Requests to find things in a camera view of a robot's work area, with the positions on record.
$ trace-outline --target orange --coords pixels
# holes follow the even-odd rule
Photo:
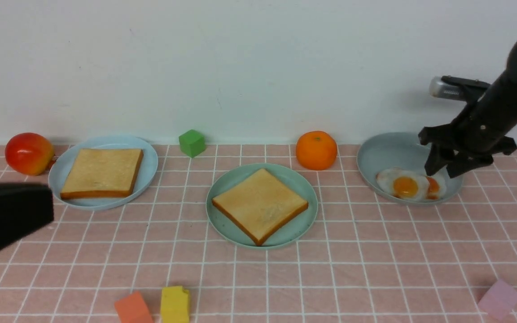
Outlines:
[[[338,155],[336,141],[324,131],[311,131],[296,143],[296,159],[302,167],[322,171],[334,164]]]

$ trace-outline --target orange block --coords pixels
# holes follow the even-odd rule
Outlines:
[[[153,323],[153,318],[140,292],[115,302],[115,310],[121,323]]]

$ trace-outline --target pink block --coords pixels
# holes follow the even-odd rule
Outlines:
[[[491,317],[503,320],[517,304],[517,291],[499,279],[480,299],[478,307]]]

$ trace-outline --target table surface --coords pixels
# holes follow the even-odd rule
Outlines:
[[[0,252],[0,323],[117,323],[113,303],[137,290],[158,322],[170,285],[190,290],[197,323],[492,321],[476,306],[484,292],[497,278],[517,289],[517,151],[466,174],[452,201],[406,207],[365,186],[358,147],[314,172],[292,145],[213,145],[195,159],[155,146],[160,170],[137,200],[95,213],[56,201],[54,223]],[[321,202],[282,249],[236,247],[206,219],[212,182],[256,162],[299,171]],[[46,180],[11,171],[0,146],[0,182]]]

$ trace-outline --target egg yolk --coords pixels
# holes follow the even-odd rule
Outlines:
[[[436,182],[435,179],[431,178],[430,176],[426,176],[428,179],[428,198],[431,200],[436,200],[438,198],[437,194],[440,191],[440,184]]]
[[[413,197],[418,193],[418,183],[410,177],[401,176],[394,180],[396,197]]]

